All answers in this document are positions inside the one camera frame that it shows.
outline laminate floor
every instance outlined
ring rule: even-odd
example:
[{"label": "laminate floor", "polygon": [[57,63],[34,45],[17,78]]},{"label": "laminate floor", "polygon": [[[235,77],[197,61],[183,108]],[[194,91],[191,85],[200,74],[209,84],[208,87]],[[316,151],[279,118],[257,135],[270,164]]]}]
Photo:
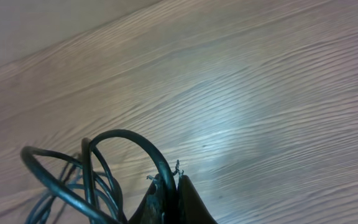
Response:
[{"label": "laminate floor", "polygon": [[0,0],[0,66],[157,0]]},{"label": "laminate floor", "polygon": [[[115,128],[179,159],[219,223],[358,223],[358,1],[162,1],[1,67],[0,223],[44,189],[23,146]],[[130,216],[156,169],[125,140],[100,150]]]}]

